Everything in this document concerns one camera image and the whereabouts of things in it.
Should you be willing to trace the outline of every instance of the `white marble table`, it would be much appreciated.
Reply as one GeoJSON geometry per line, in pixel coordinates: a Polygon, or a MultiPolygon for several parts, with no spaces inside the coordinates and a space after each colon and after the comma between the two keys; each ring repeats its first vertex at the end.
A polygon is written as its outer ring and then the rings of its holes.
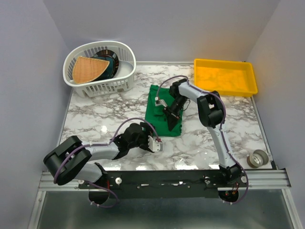
{"type": "MultiPolygon", "coordinates": [[[[128,92],[95,98],[81,98],[73,93],[61,141],[77,135],[83,141],[108,142],[122,121],[131,117],[145,117],[151,84],[159,85],[165,79],[181,74],[193,82],[192,65],[142,65],[137,67],[134,88],[128,92]]],[[[164,86],[169,87],[176,80],[164,86]]],[[[256,149],[266,151],[252,101],[250,98],[231,96],[222,96],[222,100],[227,109],[226,128],[233,155],[244,168],[250,169],[246,162],[247,155],[256,149]]],[[[218,169],[214,142],[199,121],[195,103],[191,103],[183,114],[182,135],[162,137],[162,141],[162,152],[150,153],[136,148],[121,159],[98,162],[106,170],[218,169]]],[[[268,163],[261,168],[272,167],[268,163]]]]}

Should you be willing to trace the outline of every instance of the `gray wall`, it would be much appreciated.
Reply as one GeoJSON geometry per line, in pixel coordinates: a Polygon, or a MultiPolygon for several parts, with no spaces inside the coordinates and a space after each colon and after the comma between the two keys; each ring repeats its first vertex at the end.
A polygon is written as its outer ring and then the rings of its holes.
{"type": "Polygon", "coordinates": [[[282,0],[248,61],[255,101],[276,163],[286,167],[305,226],[305,1],[282,0]]]}
{"type": "Polygon", "coordinates": [[[279,0],[44,0],[69,49],[128,44],[138,61],[245,61],[279,0]]]}
{"type": "Polygon", "coordinates": [[[0,228],[22,229],[67,106],[68,48],[41,0],[1,1],[0,37],[0,228]]]}

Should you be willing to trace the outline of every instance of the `metal cup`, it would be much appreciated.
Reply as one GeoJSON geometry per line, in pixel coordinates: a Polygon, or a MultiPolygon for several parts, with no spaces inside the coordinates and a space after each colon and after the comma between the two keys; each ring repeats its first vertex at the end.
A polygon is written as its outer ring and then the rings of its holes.
{"type": "Polygon", "coordinates": [[[269,156],[265,151],[257,149],[247,157],[247,162],[250,167],[259,168],[269,162],[269,156]]]}

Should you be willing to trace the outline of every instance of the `white knob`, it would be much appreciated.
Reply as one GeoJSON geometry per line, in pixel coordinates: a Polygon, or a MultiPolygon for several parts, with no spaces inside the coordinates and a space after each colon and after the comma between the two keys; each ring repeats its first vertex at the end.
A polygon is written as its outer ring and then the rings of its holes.
{"type": "Polygon", "coordinates": [[[119,185],[119,184],[122,183],[122,179],[121,179],[120,177],[117,177],[117,178],[115,179],[115,182],[116,182],[117,185],[119,185]]]}

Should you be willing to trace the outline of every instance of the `yellow tray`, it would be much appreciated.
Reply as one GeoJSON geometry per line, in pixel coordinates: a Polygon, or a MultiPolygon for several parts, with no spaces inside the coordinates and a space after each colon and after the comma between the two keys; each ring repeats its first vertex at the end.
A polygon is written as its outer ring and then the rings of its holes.
{"type": "Polygon", "coordinates": [[[195,85],[221,95],[251,97],[257,93],[251,63],[195,59],[195,85]]]}

